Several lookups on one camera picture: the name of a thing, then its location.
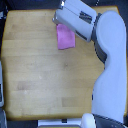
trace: wood grain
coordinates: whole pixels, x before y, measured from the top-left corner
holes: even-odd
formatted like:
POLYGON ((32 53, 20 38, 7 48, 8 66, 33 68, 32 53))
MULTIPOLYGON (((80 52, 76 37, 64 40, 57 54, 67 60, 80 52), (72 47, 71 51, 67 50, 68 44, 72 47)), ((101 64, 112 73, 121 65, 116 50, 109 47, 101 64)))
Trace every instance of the wood grain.
MULTIPOLYGON (((117 11, 96 7, 97 12, 117 11)), ((91 112, 92 89, 104 70, 94 43, 58 50, 55 10, 10 11, 2 42, 5 111, 10 120, 75 118, 91 112)))

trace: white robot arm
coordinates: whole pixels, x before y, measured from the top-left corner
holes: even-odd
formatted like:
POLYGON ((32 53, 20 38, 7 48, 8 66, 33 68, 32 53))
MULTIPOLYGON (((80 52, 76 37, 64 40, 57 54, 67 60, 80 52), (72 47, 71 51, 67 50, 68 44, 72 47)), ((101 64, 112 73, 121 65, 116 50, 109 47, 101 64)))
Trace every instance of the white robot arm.
POLYGON ((105 70, 96 80, 92 94, 92 114, 84 114, 82 128, 123 126, 127 94, 126 27, 121 16, 96 11, 80 0, 61 0, 53 18, 68 26, 79 37, 95 43, 105 70))

